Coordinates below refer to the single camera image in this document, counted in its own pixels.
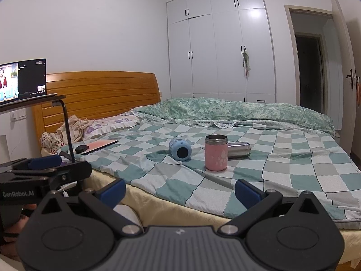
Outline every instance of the door handle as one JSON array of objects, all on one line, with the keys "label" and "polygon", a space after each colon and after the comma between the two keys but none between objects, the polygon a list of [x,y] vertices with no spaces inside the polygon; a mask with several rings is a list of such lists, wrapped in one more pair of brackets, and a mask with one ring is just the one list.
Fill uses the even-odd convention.
[{"label": "door handle", "polygon": [[346,78],[351,77],[351,89],[353,89],[353,75],[352,75],[352,69],[351,69],[351,75],[347,75]]}]

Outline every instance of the wooden headboard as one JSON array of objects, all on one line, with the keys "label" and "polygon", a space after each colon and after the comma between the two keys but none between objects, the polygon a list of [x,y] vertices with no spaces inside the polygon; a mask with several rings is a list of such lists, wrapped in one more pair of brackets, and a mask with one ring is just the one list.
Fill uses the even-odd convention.
[{"label": "wooden headboard", "polygon": [[[79,71],[46,75],[47,93],[66,95],[68,116],[100,119],[115,116],[138,106],[160,101],[153,73],[125,71]],[[46,103],[32,108],[37,139],[55,132],[63,123],[61,107]]]}]

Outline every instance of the blue thermos bottle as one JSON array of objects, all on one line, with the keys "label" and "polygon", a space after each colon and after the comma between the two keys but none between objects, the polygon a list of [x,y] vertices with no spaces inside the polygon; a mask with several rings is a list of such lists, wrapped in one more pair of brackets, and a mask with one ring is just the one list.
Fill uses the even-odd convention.
[{"label": "blue thermos bottle", "polygon": [[172,157],[177,161],[186,161],[192,154],[191,145],[181,138],[173,138],[169,142],[169,151]]}]

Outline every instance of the computer mouse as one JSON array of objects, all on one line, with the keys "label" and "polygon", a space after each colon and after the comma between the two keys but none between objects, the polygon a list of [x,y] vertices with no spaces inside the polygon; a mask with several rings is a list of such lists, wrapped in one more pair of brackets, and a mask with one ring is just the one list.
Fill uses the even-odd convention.
[{"label": "computer mouse", "polygon": [[78,145],[76,148],[75,148],[75,153],[83,153],[85,152],[87,149],[89,149],[89,146],[88,145]]}]

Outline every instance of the pink thermos cup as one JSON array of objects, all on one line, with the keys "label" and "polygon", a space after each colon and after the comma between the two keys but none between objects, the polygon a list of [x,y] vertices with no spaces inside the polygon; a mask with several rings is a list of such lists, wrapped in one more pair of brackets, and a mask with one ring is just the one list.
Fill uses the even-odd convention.
[{"label": "pink thermos cup", "polygon": [[227,168],[228,139],[222,134],[205,137],[204,162],[208,170],[222,171]]}]

